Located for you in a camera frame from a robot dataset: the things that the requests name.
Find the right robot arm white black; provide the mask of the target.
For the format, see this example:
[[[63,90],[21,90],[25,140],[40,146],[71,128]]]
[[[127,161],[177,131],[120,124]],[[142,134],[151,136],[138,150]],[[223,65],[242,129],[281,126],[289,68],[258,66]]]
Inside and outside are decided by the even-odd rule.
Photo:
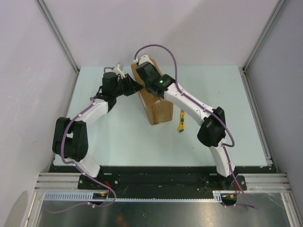
[[[224,190],[229,190],[235,185],[232,175],[234,164],[232,164],[226,149],[226,124],[225,113],[220,107],[216,109],[209,107],[188,94],[177,81],[160,71],[151,62],[134,63],[140,79],[144,82],[145,89],[156,97],[167,100],[191,116],[200,126],[197,134],[198,140],[208,147],[216,164],[219,175],[218,184]]]

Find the brown cardboard express box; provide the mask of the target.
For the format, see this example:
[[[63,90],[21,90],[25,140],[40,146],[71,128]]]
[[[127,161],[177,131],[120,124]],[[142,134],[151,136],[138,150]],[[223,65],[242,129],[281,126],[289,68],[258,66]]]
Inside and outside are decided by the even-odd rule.
[[[138,92],[139,97],[144,106],[150,125],[157,125],[164,122],[169,122],[173,117],[173,103],[165,100],[162,95],[164,94],[164,86],[169,84],[173,79],[170,79],[168,75],[162,74],[157,63],[154,59],[150,58],[151,64],[154,65],[161,77],[156,80],[151,86],[146,86],[143,80],[136,72],[137,64],[131,65],[131,70],[134,79],[137,83],[144,85],[144,88]]]

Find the yellow utility knife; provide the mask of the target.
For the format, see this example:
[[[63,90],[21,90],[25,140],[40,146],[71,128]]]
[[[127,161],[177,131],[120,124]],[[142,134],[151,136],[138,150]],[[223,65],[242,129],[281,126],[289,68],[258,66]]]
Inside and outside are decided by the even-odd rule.
[[[183,132],[185,129],[185,111],[180,111],[178,132]]]

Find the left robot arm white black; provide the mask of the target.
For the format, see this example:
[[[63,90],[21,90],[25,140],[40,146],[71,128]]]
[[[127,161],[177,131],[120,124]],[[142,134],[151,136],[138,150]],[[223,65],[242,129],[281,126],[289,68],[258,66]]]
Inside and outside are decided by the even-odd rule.
[[[89,106],[73,118],[60,117],[56,121],[53,153],[59,155],[64,164],[72,165],[89,176],[88,183],[94,189],[101,188],[105,178],[99,174],[100,165],[89,155],[87,126],[109,113],[119,96],[130,96],[143,88],[129,74],[106,72],[103,74],[102,85],[90,98]]]

